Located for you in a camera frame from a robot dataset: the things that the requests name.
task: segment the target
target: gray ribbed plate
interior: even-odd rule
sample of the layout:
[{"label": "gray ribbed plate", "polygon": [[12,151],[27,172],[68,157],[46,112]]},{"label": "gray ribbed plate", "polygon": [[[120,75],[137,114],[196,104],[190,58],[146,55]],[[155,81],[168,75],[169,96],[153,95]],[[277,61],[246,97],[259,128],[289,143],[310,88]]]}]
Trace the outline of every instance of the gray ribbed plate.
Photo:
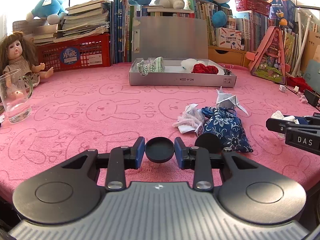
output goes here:
[{"label": "gray ribbed plate", "polygon": [[263,227],[226,213],[209,193],[186,182],[133,182],[108,193],[90,215],[61,226],[23,221],[10,231],[17,240],[301,240],[308,231],[293,221]]}]

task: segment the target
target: red yarn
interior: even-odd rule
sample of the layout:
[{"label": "red yarn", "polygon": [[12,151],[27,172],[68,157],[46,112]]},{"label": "red yarn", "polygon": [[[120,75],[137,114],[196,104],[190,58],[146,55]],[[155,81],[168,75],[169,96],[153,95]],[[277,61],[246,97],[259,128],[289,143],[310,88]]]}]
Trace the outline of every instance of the red yarn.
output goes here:
[{"label": "red yarn", "polygon": [[312,91],[312,88],[306,83],[302,77],[287,77],[287,84],[292,87],[299,87],[300,92],[304,92],[306,89]]},{"label": "red yarn", "polygon": [[200,74],[218,74],[219,70],[215,66],[205,66],[202,63],[193,66],[192,73]]}]

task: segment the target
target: brown hair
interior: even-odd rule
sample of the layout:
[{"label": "brown hair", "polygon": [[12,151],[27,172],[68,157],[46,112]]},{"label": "brown hair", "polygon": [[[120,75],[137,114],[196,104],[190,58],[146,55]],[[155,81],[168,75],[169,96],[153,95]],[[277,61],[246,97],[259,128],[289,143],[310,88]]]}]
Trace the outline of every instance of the brown hair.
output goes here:
[{"label": "brown hair", "polygon": [[13,34],[5,37],[0,42],[0,73],[9,64],[8,60],[8,47],[11,43],[20,41],[22,47],[22,56],[29,62],[29,66],[37,65],[37,50],[32,41],[25,38],[23,32],[14,32]]}]

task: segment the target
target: blue floral pouch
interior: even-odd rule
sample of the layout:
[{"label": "blue floral pouch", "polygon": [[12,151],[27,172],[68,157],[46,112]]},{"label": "blue floral pouch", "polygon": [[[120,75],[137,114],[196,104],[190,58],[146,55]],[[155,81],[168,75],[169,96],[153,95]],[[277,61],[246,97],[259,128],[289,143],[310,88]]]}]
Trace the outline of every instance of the blue floral pouch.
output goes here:
[{"label": "blue floral pouch", "polygon": [[229,112],[228,108],[206,106],[201,111],[209,119],[204,124],[203,133],[215,134],[223,147],[231,147],[234,151],[242,153],[253,152],[240,118]]}]

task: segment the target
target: pink tablecloth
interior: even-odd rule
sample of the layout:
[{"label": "pink tablecloth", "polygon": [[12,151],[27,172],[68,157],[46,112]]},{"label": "pink tablecloth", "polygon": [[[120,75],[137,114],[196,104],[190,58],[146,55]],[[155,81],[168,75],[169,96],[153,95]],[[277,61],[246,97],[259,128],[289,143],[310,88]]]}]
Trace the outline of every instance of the pink tablecloth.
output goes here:
[{"label": "pink tablecloth", "polygon": [[[215,106],[217,92],[211,87],[129,86],[128,64],[55,73],[34,89],[32,114],[23,122],[0,127],[0,195],[11,199],[15,187],[64,160],[97,148],[100,153],[113,147],[133,145],[138,136],[149,140],[181,136],[194,145],[194,134],[181,135],[172,123],[191,103]],[[266,119],[276,110],[283,114],[310,115],[315,109],[298,101],[292,92],[281,93],[279,85],[253,77],[244,68],[237,75],[234,93],[247,109],[240,110],[254,152],[247,154],[258,163],[295,179],[308,190],[320,180],[320,157],[285,145],[266,129]],[[106,172],[99,184],[104,185]],[[193,171],[181,171],[175,158],[155,164],[144,157],[139,170],[126,171],[127,182],[192,181]],[[216,184],[219,174],[214,171]]]}]

